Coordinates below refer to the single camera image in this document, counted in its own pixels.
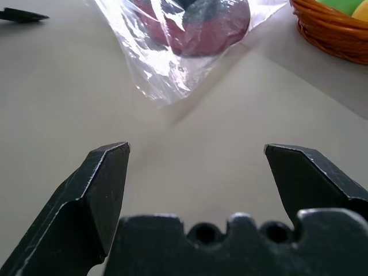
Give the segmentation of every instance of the green object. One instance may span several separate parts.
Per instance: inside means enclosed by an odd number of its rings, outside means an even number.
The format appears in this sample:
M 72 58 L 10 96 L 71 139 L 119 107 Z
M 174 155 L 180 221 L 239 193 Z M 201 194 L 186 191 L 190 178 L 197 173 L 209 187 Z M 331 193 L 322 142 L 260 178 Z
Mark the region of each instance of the green object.
M 326 6 L 332 7 L 340 12 L 346 13 L 352 16 L 357 7 L 364 0 L 317 0 L 318 2 L 325 4 Z

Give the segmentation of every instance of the white table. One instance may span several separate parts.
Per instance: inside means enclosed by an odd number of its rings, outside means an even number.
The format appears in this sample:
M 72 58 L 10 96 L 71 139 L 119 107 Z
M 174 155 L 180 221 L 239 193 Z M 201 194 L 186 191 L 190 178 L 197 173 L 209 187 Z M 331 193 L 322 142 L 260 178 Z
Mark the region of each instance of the white table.
M 318 149 L 368 188 L 367 68 L 307 44 L 290 7 L 239 46 L 207 92 L 157 110 L 93 2 L 2 5 L 51 19 L 0 24 L 0 263 L 87 153 L 117 141 L 132 145 L 122 215 L 174 212 L 187 228 L 224 229 L 237 211 L 289 221 L 266 143 Z

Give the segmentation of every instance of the orange basket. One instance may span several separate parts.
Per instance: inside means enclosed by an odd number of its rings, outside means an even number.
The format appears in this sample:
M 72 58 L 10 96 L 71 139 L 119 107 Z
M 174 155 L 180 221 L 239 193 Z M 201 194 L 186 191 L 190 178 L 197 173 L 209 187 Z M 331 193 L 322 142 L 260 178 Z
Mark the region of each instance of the orange basket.
M 357 20 L 316 0 L 290 0 L 298 30 L 322 51 L 368 64 L 368 22 Z

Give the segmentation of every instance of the yellow object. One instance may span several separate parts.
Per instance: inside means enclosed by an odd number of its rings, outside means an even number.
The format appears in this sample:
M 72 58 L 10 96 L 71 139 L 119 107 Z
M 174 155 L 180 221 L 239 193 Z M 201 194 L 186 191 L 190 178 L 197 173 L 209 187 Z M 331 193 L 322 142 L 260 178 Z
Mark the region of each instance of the yellow object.
M 352 14 L 352 17 L 368 22 L 368 0 L 362 2 Z

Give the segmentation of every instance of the plastic bag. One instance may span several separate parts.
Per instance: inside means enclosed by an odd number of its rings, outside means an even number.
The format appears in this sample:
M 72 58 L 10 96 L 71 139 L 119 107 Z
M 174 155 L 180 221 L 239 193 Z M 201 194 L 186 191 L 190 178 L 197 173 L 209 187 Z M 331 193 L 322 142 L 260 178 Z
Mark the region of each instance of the plastic bag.
M 96 0 L 96 3 L 121 44 L 137 88 L 163 106 L 186 98 L 228 47 L 287 1 Z

